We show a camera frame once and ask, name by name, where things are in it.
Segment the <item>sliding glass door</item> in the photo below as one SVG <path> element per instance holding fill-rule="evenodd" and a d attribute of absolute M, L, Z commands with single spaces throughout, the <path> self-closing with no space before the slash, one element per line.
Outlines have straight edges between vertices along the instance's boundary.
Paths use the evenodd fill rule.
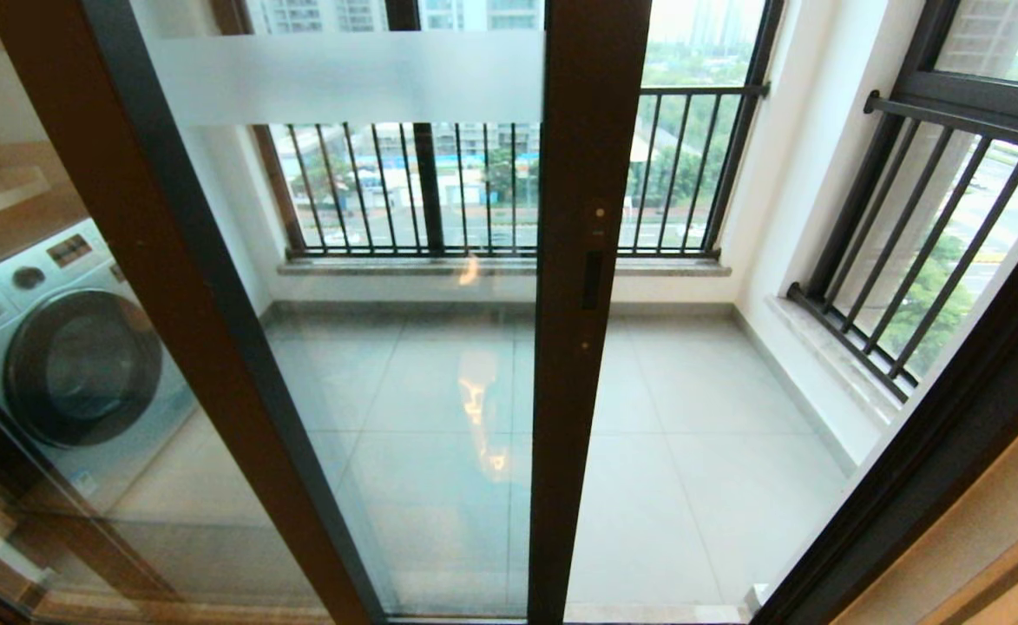
<path fill-rule="evenodd" d="M 513 30 L 383 0 L 362 33 L 130 1 L 383 625 L 562 625 L 651 0 L 540 0 Z M 340 122 L 540 124 L 536 274 L 277 274 L 254 127 Z"/>

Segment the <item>long grey stone window sill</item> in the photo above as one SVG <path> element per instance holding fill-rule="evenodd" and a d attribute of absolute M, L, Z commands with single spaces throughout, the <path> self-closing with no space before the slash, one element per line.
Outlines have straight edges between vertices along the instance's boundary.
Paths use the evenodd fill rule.
<path fill-rule="evenodd" d="M 453 276 L 465 273 L 478 276 L 529 276 L 536 274 L 538 260 L 524 257 L 371 257 L 337 255 L 318 260 L 288 260 L 276 266 L 277 274 L 286 276 Z M 686 257 L 627 258 L 615 261 L 616 276 L 628 277 L 708 277 L 727 278 L 733 273 L 717 260 Z"/>

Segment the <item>wide black window railing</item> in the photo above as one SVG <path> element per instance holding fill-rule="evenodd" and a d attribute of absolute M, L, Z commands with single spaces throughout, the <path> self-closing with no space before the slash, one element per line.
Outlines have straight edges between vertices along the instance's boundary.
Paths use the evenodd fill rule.
<path fill-rule="evenodd" d="M 719 254 L 742 131 L 767 84 L 644 88 L 617 253 Z M 541 127 L 349 122 L 254 127 L 289 260 L 538 253 Z"/>

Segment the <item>short grey stone window sill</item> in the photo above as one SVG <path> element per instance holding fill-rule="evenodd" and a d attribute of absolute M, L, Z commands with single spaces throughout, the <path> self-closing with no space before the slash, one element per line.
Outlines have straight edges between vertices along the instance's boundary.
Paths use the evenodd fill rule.
<path fill-rule="evenodd" d="M 761 306 L 774 319 L 770 355 L 779 379 L 834 462 L 852 475 L 882 442 L 901 404 L 797 302 L 767 296 Z"/>

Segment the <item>brown framed fixed glass door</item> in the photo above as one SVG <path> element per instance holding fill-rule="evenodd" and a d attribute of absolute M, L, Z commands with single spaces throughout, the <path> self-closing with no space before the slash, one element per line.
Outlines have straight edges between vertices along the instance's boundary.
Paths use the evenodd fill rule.
<path fill-rule="evenodd" d="M 0 625 L 384 625 L 131 1 L 0 0 L 0 37 L 197 400 L 107 513 L 0 407 Z"/>

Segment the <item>grey front-load washing machine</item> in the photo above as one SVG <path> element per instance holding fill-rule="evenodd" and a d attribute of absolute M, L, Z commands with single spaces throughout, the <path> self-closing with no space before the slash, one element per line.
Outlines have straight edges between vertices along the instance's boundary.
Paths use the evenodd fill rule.
<path fill-rule="evenodd" d="M 0 407 L 102 513 L 197 409 L 91 219 L 0 262 Z"/>

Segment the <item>narrow black window railing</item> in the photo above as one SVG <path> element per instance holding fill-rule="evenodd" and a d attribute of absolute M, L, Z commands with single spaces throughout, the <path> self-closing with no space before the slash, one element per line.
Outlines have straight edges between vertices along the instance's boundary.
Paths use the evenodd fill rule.
<path fill-rule="evenodd" d="M 1018 254 L 1018 117 L 876 91 L 864 111 L 872 139 L 790 295 L 905 401 Z"/>

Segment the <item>dark door frame with track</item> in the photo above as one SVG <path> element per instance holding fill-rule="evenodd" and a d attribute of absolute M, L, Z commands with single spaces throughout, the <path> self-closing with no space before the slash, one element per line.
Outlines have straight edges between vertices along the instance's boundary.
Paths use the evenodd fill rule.
<path fill-rule="evenodd" d="M 829 625 L 1018 436 L 1018 262 L 908 423 L 748 625 Z"/>

